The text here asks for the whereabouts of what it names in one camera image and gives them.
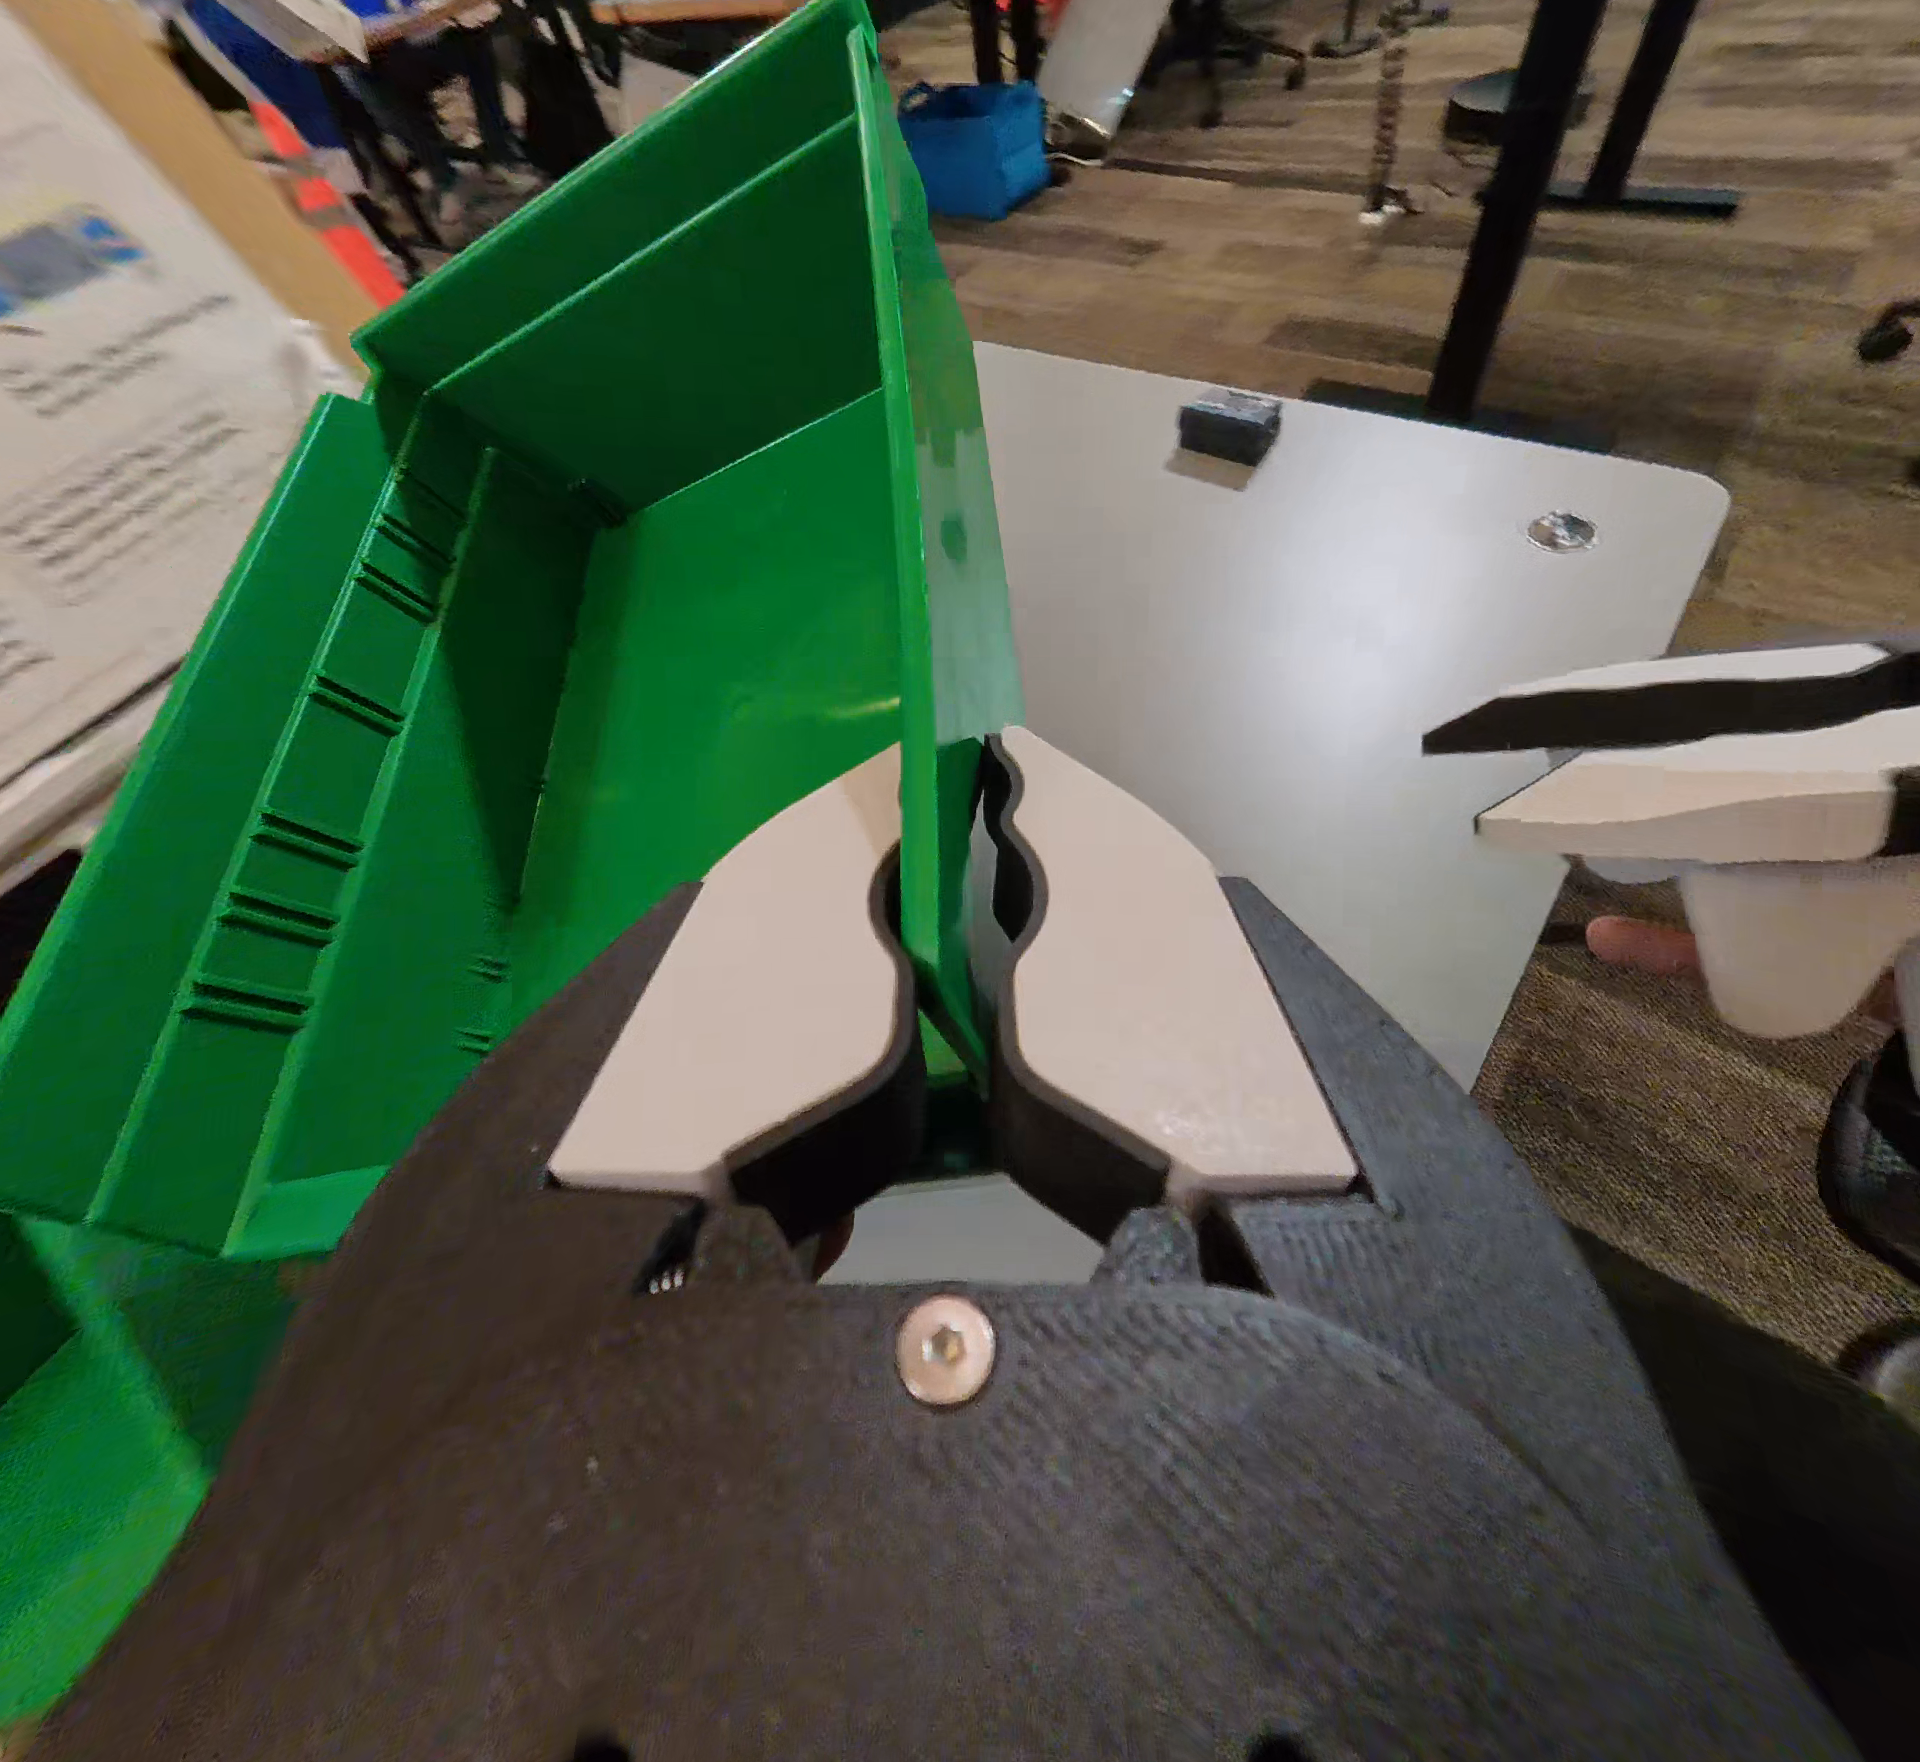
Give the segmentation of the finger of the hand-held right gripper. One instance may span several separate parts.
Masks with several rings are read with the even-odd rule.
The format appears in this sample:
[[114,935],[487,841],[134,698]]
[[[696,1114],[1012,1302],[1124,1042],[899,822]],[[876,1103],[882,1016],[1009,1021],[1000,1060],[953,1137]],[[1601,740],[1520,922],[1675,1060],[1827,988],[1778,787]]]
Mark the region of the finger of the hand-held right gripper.
[[1424,736],[1427,756],[1637,750],[1794,736],[1913,710],[1911,643],[1672,656],[1504,690]]
[[1525,854],[1627,863],[1861,863],[1900,846],[1901,727],[1587,747],[1476,816]]

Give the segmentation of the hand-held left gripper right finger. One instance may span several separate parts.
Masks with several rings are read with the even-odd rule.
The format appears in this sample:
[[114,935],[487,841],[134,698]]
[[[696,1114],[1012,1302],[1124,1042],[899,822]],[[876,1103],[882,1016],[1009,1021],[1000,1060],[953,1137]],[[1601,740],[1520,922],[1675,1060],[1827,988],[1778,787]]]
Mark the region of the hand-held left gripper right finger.
[[1101,1242],[1149,1208],[1351,1194],[1354,1154],[1209,858],[1029,727],[982,766],[1000,1167]]

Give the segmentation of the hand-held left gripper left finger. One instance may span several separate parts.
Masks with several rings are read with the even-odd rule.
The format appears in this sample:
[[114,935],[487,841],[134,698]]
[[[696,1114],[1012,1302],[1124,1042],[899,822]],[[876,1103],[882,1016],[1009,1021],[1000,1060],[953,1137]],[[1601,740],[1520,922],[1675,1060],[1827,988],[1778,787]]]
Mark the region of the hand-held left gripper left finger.
[[549,1158],[554,1186],[755,1208],[797,1244],[908,1172],[928,1068],[899,830],[884,747],[713,863]]

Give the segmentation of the green plastic bin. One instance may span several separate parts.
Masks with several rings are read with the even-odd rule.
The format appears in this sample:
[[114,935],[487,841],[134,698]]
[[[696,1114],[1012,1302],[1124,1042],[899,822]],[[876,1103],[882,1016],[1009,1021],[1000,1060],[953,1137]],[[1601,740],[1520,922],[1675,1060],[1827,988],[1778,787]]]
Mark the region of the green plastic bin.
[[797,13],[374,314],[4,1007],[4,1214],[332,1245],[537,1006],[1020,677],[971,339],[867,0]]
[[292,1311],[272,1263],[4,1215],[4,1723],[58,1701],[145,1594]]

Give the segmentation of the person's right hand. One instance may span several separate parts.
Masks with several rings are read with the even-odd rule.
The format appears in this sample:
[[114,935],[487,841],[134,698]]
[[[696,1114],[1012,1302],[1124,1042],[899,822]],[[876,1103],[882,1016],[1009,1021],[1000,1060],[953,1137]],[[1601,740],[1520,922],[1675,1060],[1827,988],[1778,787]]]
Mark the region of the person's right hand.
[[1684,927],[1651,922],[1601,916],[1584,924],[1587,954],[1607,967],[1640,972],[1661,979],[1696,979],[1697,949]]

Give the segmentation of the person's black sweater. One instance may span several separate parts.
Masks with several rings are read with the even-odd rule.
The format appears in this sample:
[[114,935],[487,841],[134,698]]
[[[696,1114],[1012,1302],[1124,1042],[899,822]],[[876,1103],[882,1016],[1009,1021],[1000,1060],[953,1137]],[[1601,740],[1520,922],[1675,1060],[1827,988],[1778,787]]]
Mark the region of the person's black sweater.
[[1918,1756],[1918,1435],[1865,1386],[1599,1236],[1609,1297],[1743,1583],[1865,1758]]

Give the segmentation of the printed instruction sheet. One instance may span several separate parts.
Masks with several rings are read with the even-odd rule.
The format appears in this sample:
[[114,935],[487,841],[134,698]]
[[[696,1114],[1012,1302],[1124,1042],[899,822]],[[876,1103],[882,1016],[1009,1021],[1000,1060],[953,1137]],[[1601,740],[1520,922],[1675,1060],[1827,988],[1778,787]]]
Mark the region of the printed instruction sheet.
[[183,658],[307,402],[289,313],[12,19],[2,110],[14,774]]

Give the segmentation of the blue fabric bag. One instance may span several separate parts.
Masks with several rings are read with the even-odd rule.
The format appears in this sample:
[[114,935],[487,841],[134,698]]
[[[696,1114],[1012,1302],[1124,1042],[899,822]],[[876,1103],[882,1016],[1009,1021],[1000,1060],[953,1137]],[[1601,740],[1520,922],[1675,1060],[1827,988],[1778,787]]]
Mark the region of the blue fabric bag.
[[1052,184],[1037,84],[915,84],[899,97],[899,132],[929,213],[1001,220]]

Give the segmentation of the white board panel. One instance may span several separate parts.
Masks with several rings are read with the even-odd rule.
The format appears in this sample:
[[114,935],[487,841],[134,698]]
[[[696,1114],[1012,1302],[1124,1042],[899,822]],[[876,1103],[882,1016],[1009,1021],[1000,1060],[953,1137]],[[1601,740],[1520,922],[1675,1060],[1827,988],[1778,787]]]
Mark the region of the white board panel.
[[1067,132],[1106,148],[1176,0],[1067,0],[1047,36],[1037,90]]

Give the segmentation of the black table leg frame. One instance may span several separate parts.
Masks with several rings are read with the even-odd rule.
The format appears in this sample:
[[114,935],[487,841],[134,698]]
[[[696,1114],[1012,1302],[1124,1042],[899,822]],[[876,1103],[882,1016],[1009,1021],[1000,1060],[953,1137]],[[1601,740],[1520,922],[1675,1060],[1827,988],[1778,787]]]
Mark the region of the black table leg frame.
[[1653,0],[1599,148],[1578,184],[1552,177],[1611,0],[1536,0],[1514,69],[1501,153],[1427,382],[1426,420],[1465,427],[1480,412],[1506,309],[1542,212],[1727,221],[1741,193],[1634,181],[1644,139],[1702,0]]

